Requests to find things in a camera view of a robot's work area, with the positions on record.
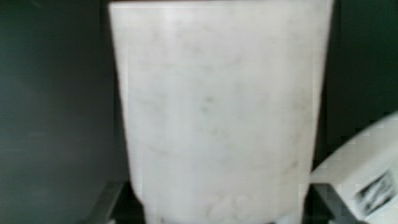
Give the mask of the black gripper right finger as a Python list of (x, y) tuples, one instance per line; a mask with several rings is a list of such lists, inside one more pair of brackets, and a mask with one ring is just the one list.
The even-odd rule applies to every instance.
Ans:
[(327, 183), (311, 184), (302, 224), (362, 224)]

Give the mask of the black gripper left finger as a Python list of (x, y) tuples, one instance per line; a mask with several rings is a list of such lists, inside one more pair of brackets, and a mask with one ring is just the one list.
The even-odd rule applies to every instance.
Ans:
[(105, 184), (89, 215), (76, 224), (142, 224), (142, 205), (128, 182)]

